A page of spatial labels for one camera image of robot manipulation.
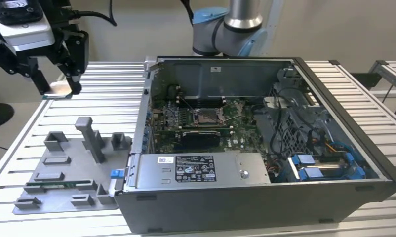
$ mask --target barcode label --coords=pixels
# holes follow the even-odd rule
[[[173,163],[173,157],[159,157],[159,163]]]

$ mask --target blue clip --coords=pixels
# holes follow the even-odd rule
[[[316,164],[312,155],[297,155],[301,164]]]
[[[291,158],[292,162],[295,165],[300,164],[300,160],[299,160],[299,156],[297,155],[293,155],[292,158]]]
[[[112,179],[123,179],[124,178],[124,170],[113,169],[111,172]]]

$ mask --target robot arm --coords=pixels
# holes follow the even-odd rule
[[[9,74],[29,78],[45,97],[81,91],[80,76],[89,58],[89,35],[73,24],[81,16],[101,17],[116,26],[112,12],[107,17],[97,12],[72,11],[69,0],[0,0],[0,66]],[[68,91],[48,84],[39,70],[41,56],[64,73]]]

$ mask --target blue latch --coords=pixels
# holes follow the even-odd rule
[[[319,179],[324,177],[324,174],[317,167],[304,168],[299,170],[299,175],[303,181],[311,180],[311,179]]]
[[[123,179],[124,178],[124,170],[113,169],[111,172],[112,179]]]

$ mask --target sticker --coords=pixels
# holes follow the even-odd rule
[[[220,73],[221,72],[221,67],[211,67],[211,72],[212,73]]]
[[[3,2],[3,6],[8,9],[25,7],[27,5],[28,5],[28,2],[25,0],[4,1]]]
[[[213,156],[177,156],[177,182],[215,182],[217,180]]]
[[[173,163],[173,157],[159,157],[159,163]]]

